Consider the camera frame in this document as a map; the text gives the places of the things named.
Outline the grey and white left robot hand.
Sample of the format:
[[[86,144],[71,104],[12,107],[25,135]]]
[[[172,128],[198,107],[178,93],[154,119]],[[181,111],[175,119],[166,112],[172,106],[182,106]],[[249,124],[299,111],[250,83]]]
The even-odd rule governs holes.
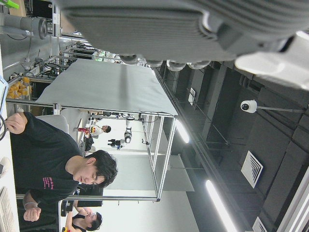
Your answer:
[[[309,88],[306,0],[57,0],[95,47],[152,64],[233,61],[278,84]]]

